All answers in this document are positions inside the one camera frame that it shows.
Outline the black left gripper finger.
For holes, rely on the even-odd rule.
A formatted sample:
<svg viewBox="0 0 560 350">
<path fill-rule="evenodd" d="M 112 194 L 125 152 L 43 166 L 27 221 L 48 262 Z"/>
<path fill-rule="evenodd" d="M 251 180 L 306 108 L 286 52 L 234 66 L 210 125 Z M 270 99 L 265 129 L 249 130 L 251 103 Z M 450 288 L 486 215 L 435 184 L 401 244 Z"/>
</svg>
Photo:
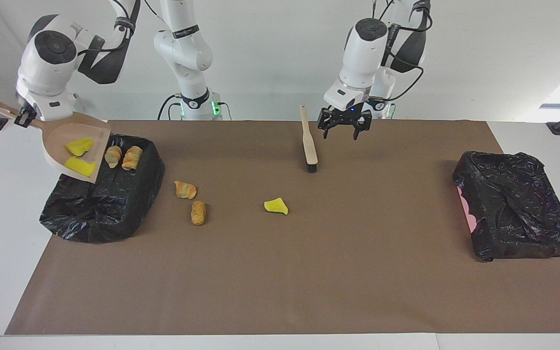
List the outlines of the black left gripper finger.
<svg viewBox="0 0 560 350">
<path fill-rule="evenodd" d="M 321 109 L 318 115 L 318 129 L 322 131 L 324 140 L 327 139 L 329 131 L 334 126 L 333 109 Z"/>
<path fill-rule="evenodd" d="M 371 113 L 360 113 L 354 120 L 354 140 L 356 141 L 361 132 L 369 131 L 372 122 Z"/>
</svg>

